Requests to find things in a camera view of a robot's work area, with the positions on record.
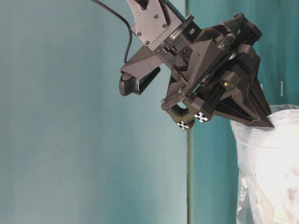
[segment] white object in bag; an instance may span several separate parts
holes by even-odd
[[[240,170],[237,224],[299,224],[299,106],[271,110],[275,128],[231,122]]]

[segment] teal wall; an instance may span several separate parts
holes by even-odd
[[[125,0],[104,2],[133,23]],[[186,223],[169,71],[121,97],[128,32],[88,0],[1,0],[0,29],[0,223]]]
[[[299,104],[299,1],[188,0],[187,9],[201,28],[244,13],[263,32],[255,49],[269,103]],[[238,169],[229,121],[214,117],[206,124],[197,123],[190,132],[190,146],[191,223],[235,223]]]

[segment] black cable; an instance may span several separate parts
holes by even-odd
[[[128,58],[128,53],[132,44],[132,32],[131,32],[131,27],[130,24],[128,23],[128,21],[126,21],[121,15],[119,15],[117,12],[115,12],[114,10],[112,10],[111,8],[109,8],[108,6],[106,6],[104,3],[98,1],[98,0],[90,0],[100,6],[102,6],[104,9],[106,9],[108,12],[110,12],[111,14],[115,15],[117,18],[119,18],[121,21],[123,21],[126,26],[128,27],[129,30],[129,42],[128,42],[128,46],[127,46],[127,50],[125,53],[125,58],[124,58],[124,62],[127,63],[127,58]]]

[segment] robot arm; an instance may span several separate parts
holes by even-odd
[[[260,58],[253,49],[262,33],[243,14],[202,29],[192,15],[185,19],[169,1],[127,2],[135,18],[131,32],[143,46],[121,68],[122,95],[141,94],[165,64],[171,77],[161,108],[181,129],[214,115],[273,127],[257,79]]]

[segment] plastic bag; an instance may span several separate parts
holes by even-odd
[[[237,224],[299,224],[299,106],[271,110],[275,128],[231,122],[240,170]]]

